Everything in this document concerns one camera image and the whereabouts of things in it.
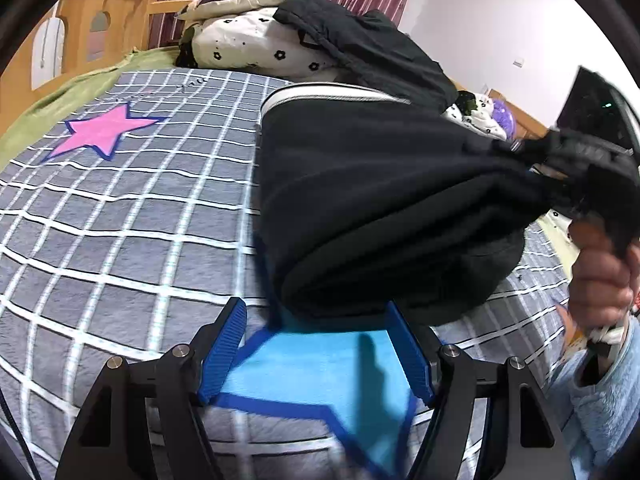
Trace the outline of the person's right hand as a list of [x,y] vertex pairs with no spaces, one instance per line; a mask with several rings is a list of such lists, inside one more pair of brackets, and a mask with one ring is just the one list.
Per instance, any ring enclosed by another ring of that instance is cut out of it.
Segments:
[[568,234],[578,257],[572,266],[567,306],[558,309],[565,330],[564,348],[596,328],[620,323],[628,330],[629,312],[639,291],[636,240],[619,257],[600,222],[574,220]]

